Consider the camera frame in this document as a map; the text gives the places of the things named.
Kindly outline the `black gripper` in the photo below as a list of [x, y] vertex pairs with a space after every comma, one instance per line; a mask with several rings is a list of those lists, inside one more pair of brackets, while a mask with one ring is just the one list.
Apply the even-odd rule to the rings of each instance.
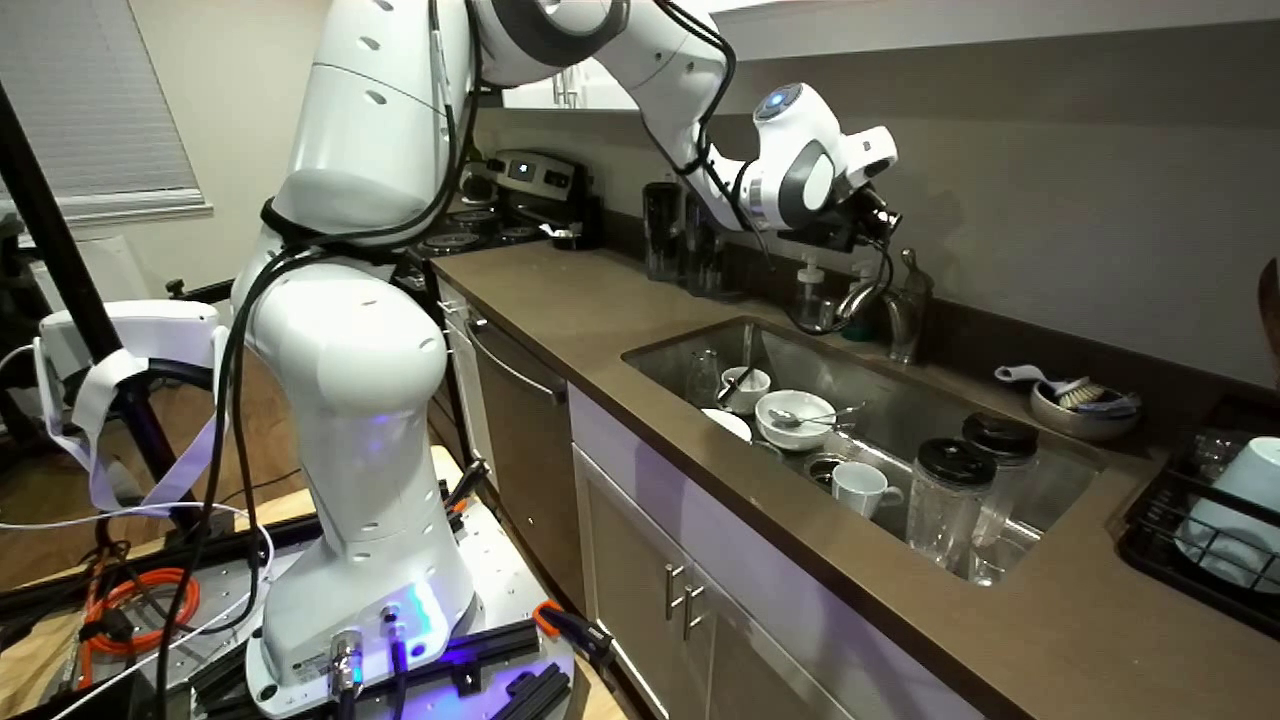
[[798, 241], [830, 252], [852, 252], [856, 244], [888, 244], [899, 227], [899, 212], [891, 212], [874, 189], [856, 189], [849, 201], [816, 212]]

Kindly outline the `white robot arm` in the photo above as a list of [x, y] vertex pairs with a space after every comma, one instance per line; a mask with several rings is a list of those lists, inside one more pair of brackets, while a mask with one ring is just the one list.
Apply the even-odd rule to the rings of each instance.
[[858, 208], [896, 161], [888, 128], [849, 131], [807, 83], [753, 106], [746, 161], [719, 157], [706, 121], [734, 51], [681, 0], [333, 0], [263, 252], [236, 278], [242, 340], [282, 389], [318, 510], [318, 539], [273, 579], [242, 646], [249, 696], [273, 720], [439, 661], [473, 607], [428, 452], [445, 331], [380, 274], [380, 255], [445, 212], [473, 88], [581, 61], [630, 95], [728, 231], [807, 231]]

